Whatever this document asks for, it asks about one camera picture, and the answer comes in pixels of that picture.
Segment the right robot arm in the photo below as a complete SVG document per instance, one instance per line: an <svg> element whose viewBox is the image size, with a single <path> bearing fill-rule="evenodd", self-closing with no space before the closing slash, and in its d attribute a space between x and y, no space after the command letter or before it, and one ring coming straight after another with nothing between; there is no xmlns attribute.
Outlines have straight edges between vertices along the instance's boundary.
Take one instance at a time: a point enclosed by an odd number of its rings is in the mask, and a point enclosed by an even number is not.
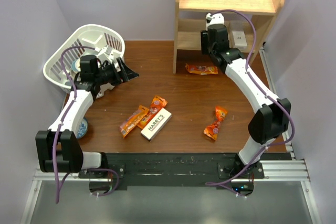
<svg viewBox="0 0 336 224"><path fill-rule="evenodd" d="M230 48L225 25L212 24L202 31L201 48L202 53L208 54L213 64L239 87L255 113L248 124L249 138L235 157L235 175L246 178L266 147L288 129L291 103L286 98L278 98L263 84L239 49Z"/></svg>

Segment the white Harry's razor box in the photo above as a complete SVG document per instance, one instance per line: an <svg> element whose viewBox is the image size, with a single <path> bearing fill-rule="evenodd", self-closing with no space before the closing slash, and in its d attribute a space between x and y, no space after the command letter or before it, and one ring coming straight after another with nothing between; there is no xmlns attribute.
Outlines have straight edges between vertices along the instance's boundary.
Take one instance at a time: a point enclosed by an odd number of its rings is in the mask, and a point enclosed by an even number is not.
<svg viewBox="0 0 336 224"><path fill-rule="evenodd" d="M171 119L172 113L166 109L161 109L149 123L141 130L141 135L149 142L154 139L158 132Z"/></svg>

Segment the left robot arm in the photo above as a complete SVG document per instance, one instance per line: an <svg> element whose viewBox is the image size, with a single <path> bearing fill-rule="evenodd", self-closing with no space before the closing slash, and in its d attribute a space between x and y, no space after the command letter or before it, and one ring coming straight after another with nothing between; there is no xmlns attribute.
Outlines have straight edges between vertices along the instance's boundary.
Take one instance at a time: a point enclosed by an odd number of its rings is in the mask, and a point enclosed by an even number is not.
<svg viewBox="0 0 336 224"><path fill-rule="evenodd" d="M121 58L99 65L94 55L80 59L80 73L73 80L69 99L57 120L35 137L39 166L45 173L77 173L90 169L97 178L108 174L109 165L100 152L82 151L76 138L80 123L94 103L101 86L118 86L139 76Z"/></svg>

